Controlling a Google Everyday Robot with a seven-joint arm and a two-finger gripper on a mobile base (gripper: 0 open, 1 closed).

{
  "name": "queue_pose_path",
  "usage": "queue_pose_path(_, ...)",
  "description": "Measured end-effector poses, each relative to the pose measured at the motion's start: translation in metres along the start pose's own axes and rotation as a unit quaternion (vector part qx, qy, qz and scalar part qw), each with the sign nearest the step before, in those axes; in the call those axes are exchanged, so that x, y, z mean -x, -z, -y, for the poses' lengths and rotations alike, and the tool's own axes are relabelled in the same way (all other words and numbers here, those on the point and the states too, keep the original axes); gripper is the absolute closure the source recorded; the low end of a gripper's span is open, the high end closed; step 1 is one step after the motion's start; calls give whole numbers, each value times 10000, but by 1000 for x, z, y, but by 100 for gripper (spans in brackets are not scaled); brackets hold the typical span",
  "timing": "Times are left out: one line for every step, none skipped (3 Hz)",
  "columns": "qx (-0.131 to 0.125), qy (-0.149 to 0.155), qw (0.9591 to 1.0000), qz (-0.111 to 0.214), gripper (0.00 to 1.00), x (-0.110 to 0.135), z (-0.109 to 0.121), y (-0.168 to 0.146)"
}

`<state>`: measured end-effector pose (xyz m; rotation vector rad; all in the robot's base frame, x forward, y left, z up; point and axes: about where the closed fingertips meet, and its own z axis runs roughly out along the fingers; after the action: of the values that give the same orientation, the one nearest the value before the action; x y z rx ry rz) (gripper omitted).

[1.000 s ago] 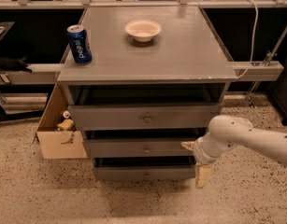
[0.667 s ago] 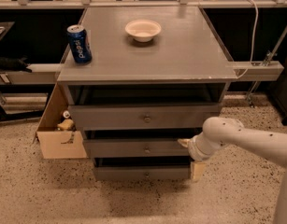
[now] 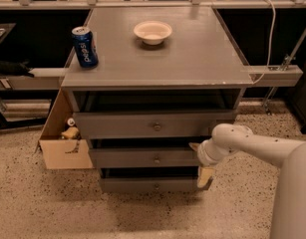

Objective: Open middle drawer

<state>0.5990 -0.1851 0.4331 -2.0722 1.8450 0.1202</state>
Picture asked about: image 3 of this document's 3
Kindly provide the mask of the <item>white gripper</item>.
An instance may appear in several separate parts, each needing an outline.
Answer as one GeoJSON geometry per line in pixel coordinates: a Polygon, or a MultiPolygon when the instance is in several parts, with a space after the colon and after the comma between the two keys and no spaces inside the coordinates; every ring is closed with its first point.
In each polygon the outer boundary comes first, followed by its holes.
{"type": "Polygon", "coordinates": [[[208,139],[202,143],[190,142],[192,150],[197,151],[197,157],[203,167],[198,168],[197,187],[203,188],[213,175],[214,168],[212,165],[220,163],[226,155],[226,150],[217,146],[213,139],[208,139]]]}

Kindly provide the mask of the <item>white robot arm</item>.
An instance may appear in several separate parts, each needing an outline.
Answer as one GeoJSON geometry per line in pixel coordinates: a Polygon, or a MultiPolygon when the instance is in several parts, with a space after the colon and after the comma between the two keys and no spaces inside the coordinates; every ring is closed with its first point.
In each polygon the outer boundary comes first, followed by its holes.
{"type": "Polygon", "coordinates": [[[211,138],[192,142],[203,187],[225,157],[246,152],[280,169],[269,239],[306,239],[306,141],[253,133],[245,125],[221,123],[211,138]]]}

